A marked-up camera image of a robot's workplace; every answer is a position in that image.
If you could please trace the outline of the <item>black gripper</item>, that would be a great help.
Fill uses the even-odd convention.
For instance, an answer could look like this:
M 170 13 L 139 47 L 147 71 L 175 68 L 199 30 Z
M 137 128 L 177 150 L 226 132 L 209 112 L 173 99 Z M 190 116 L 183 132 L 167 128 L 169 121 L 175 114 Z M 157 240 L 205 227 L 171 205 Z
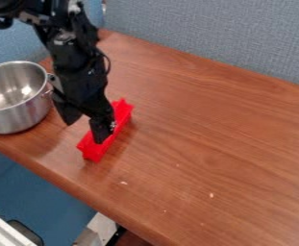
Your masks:
M 87 115 L 94 142 L 102 144 L 117 127 L 114 109 L 106 97 L 106 62 L 98 59 L 77 67 L 71 61 L 54 61 L 53 68 L 57 75 L 53 102 L 62 120 L 73 125 L 83 114 Z

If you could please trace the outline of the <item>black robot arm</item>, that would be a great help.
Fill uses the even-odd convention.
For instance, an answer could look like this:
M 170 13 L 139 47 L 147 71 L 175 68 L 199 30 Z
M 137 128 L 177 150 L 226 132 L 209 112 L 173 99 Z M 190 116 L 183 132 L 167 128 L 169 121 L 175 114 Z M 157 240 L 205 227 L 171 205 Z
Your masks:
M 103 143 L 117 127 L 106 96 L 111 61 L 98 48 L 98 27 L 83 0 L 0 0 L 0 30 L 15 20 L 32 26 L 50 52 L 57 76 L 51 99 L 61 118 L 71 125 L 87 116 L 93 139 Z

